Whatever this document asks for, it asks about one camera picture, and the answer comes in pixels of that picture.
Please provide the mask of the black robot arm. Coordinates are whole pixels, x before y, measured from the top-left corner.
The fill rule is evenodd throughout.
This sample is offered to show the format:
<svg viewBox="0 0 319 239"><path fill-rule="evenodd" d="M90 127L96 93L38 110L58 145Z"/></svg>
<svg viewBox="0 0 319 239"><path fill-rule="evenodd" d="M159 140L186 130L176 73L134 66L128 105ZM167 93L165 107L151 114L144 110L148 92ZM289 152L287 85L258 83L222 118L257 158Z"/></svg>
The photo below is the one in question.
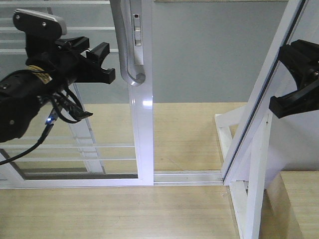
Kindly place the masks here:
<svg viewBox="0 0 319 239"><path fill-rule="evenodd" d="M69 39L26 35L27 68L7 75L0 82L0 140L22 137L31 120L48 101L62 106L72 123L92 116L70 92L72 83L106 83L115 79L115 69L102 63L110 53L106 42L89 49L89 38Z"/></svg>

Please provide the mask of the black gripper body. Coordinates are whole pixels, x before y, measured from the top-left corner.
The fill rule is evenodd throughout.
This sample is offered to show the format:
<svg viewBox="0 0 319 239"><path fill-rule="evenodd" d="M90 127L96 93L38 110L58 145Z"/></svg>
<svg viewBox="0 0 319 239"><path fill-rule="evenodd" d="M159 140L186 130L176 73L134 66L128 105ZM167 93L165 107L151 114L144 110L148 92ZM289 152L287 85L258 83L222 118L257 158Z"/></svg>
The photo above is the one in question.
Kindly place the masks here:
<svg viewBox="0 0 319 239"><path fill-rule="evenodd" d="M25 35L25 63L32 86L65 86L75 83L81 53L59 51L55 45L56 40Z"/></svg>

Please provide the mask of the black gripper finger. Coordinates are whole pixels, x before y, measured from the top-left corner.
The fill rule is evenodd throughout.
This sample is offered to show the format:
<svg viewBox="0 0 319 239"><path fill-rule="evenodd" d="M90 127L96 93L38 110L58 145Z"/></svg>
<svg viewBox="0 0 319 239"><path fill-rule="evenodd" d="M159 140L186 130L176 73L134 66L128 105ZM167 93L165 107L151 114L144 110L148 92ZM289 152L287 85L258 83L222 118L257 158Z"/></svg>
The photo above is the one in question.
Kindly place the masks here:
<svg viewBox="0 0 319 239"><path fill-rule="evenodd" d="M280 47L279 61L292 75L297 89L303 89L319 78L319 45L296 40Z"/></svg>
<svg viewBox="0 0 319 239"><path fill-rule="evenodd" d="M75 82L111 84L116 78L115 69L102 68L102 63L109 53L109 43L102 42L92 50L86 51L85 57L81 55Z"/></svg>
<svg viewBox="0 0 319 239"><path fill-rule="evenodd" d="M317 111L318 109L318 85L309 85L282 97L272 96L269 103L269 110L279 119L290 115Z"/></svg>
<svg viewBox="0 0 319 239"><path fill-rule="evenodd" d="M88 37L85 36L67 39L60 38L55 41L55 45L57 46L59 51L75 52L77 54L80 54L89 49L90 40Z"/></svg>

